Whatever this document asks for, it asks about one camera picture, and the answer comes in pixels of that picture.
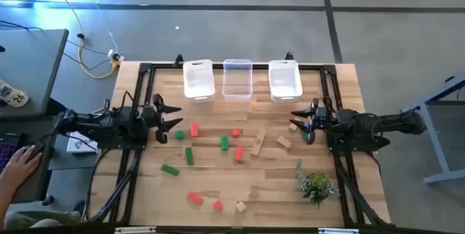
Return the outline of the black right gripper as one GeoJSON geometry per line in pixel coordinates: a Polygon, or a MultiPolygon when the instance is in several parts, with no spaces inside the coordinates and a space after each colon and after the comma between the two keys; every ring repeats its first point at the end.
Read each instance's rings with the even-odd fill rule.
{"type": "Polygon", "coordinates": [[[315,141],[315,131],[317,129],[323,130],[327,119],[327,110],[325,107],[319,107],[319,99],[314,98],[309,108],[304,110],[291,111],[294,116],[309,118],[308,121],[301,121],[300,119],[291,119],[290,122],[299,128],[302,132],[307,134],[307,144],[313,144],[315,141]]]}

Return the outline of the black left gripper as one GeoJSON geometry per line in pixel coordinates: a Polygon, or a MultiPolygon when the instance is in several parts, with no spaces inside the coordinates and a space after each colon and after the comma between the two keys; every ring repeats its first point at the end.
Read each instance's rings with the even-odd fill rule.
{"type": "Polygon", "coordinates": [[[169,132],[178,123],[183,121],[183,118],[176,118],[173,120],[165,121],[163,114],[174,113],[182,110],[179,107],[165,105],[164,100],[160,94],[153,95],[153,107],[145,106],[142,108],[141,117],[145,121],[146,128],[156,128],[155,139],[161,143],[167,143],[166,133],[169,132]]]}

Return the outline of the long printed wooden plank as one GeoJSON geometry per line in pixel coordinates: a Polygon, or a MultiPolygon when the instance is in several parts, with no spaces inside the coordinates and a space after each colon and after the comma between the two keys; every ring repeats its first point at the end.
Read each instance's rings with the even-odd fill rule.
{"type": "Polygon", "coordinates": [[[256,136],[256,139],[254,141],[254,145],[251,149],[251,155],[252,156],[258,156],[259,151],[261,150],[262,143],[264,141],[264,138],[266,136],[266,130],[265,129],[260,129],[258,135],[256,136]]]}

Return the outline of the person's forearm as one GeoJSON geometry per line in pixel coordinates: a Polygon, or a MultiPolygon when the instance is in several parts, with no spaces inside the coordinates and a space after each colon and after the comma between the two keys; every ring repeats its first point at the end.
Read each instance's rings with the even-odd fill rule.
{"type": "Polygon", "coordinates": [[[0,177],[0,230],[4,229],[4,220],[9,205],[15,195],[17,183],[7,177],[0,177]]]}

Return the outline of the small artificial potted plant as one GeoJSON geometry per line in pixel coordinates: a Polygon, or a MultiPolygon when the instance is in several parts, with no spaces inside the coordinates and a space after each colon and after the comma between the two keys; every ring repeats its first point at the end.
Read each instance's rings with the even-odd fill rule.
{"type": "Polygon", "coordinates": [[[297,190],[303,193],[303,198],[309,199],[313,205],[320,206],[328,198],[340,197],[339,189],[331,184],[325,173],[317,171],[305,175],[301,159],[296,162],[296,176],[299,179],[297,190]]]}

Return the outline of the clear plastic bin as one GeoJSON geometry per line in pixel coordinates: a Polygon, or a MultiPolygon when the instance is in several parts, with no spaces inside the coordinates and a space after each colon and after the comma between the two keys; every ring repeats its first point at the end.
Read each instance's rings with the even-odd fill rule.
{"type": "Polygon", "coordinates": [[[226,59],[223,62],[222,94],[226,100],[249,101],[253,94],[252,61],[226,59]]]}

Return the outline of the white tagged box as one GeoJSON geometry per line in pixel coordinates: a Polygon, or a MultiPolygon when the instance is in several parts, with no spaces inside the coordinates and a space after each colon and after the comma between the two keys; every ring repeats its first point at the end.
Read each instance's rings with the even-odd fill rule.
{"type": "Polygon", "coordinates": [[[68,135],[68,153],[96,153],[98,144],[78,132],[72,132],[68,135]]]}

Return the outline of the dark desk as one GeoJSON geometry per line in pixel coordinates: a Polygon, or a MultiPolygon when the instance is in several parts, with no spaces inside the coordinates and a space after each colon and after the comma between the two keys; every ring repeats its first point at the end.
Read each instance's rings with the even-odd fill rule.
{"type": "Polygon", "coordinates": [[[46,200],[49,181],[55,170],[93,167],[96,155],[94,153],[68,153],[66,149],[69,139],[52,133],[55,123],[54,116],[22,121],[0,121],[0,131],[23,136],[20,148],[34,144],[43,153],[39,167],[17,189],[12,199],[13,203],[46,200]]]}

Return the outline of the blue grey metal table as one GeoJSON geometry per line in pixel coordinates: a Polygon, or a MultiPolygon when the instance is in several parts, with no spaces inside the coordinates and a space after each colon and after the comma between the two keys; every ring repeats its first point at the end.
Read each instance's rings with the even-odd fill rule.
{"type": "Polygon", "coordinates": [[[448,78],[442,87],[401,109],[402,112],[417,110],[424,120],[441,172],[424,178],[424,182],[436,183],[465,179],[465,169],[452,170],[446,160],[442,144],[465,153],[465,100],[445,100],[452,93],[465,92],[465,74],[448,78]]]}

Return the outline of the grey side table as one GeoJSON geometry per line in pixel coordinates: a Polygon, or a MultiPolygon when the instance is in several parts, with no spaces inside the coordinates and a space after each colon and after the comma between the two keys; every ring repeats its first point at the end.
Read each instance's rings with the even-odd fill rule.
{"type": "Polygon", "coordinates": [[[0,120],[45,115],[68,35],[67,29],[0,31],[0,79],[28,95],[20,108],[0,107],[0,120]]]}

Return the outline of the white printed tag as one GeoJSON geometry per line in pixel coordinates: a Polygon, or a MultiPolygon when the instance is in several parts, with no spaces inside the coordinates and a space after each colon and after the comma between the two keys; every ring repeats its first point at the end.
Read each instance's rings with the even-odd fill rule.
{"type": "Polygon", "coordinates": [[[29,96],[0,79],[0,100],[5,101],[13,108],[21,108],[28,102],[29,96]]]}

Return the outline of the purple backlit keyboard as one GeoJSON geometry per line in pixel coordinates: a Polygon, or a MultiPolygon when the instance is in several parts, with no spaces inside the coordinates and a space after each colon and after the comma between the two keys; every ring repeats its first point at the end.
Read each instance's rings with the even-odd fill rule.
{"type": "Polygon", "coordinates": [[[0,173],[3,172],[11,157],[20,148],[22,139],[21,134],[0,131],[0,173]]]}

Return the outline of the person's leg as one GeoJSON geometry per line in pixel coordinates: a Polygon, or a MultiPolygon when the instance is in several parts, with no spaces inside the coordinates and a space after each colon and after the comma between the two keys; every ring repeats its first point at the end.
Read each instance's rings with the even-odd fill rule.
{"type": "Polygon", "coordinates": [[[22,230],[35,227],[58,227],[81,222],[78,211],[14,211],[4,220],[4,230],[22,230]]]}

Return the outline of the black metal table frame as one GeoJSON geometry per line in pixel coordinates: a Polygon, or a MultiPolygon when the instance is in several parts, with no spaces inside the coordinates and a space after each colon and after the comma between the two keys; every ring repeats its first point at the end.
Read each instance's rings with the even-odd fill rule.
{"type": "Polygon", "coordinates": [[[368,217],[343,190],[340,198],[320,206],[303,199],[296,189],[296,162],[302,160],[306,173],[321,170],[336,182],[333,154],[326,136],[318,132],[315,143],[304,143],[299,132],[289,129],[291,111],[306,108],[312,98],[331,96],[336,107],[363,110],[355,67],[350,64],[302,64],[299,72],[304,96],[298,102],[274,103],[270,99],[267,65],[253,69],[254,93],[248,102],[227,101],[218,94],[211,102],[193,103],[183,94],[183,69],[169,62],[125,62],[113,92],[113,104],[137,83],[151,84],[168,105],[182,110],[179,129],[188,132],[198,124],[199,135],[177,140],[169,134],[162,145],[150,138],[142,151],[137,177],[128,185],[118,203],[122,217],[127,204],[132,207],[125,223],[151,226],[158,231],[208,232],[229,228],[265,228],[279,232],[310,227],[355,227],[368,217]],[[233,137],[232,130],[240,136],[233,137]],[[251,155],[260,129],[266,130],[258,156],[251,155]],[[228,138],[228,151],[220,149],[220,137],[228,138]],[[279,136],[291,141],[289,149],[277,143],[279,136]],[[243,146],[241,162],[234,160],[237,146],[243,146]],[[186,162],[185,148],[193,149],[194,164],[186,162]],[[166,164],[180,171],[177,177],[161,170],[166,164]],[[199,206],[187,199],[190,191],[203,197],[199,206]],[[214,211],[213,203],[222,202],[214,211]],[[240,213],[236,204],[244,202],[240,213]]]}

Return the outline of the silver metal bracket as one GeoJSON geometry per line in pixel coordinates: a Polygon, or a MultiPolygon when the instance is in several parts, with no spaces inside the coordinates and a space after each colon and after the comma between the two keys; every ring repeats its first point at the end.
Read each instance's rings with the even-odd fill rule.
{"type": "Polygon", "coordinates": [[[156,234],[156,227],[117,227],[114,234],[156,234]]]}
{"type": "Polygon", "coordinates": [[[360,232],[358,229],[322,227],[318,229],[318,234],[360,234],[360,232]]]}

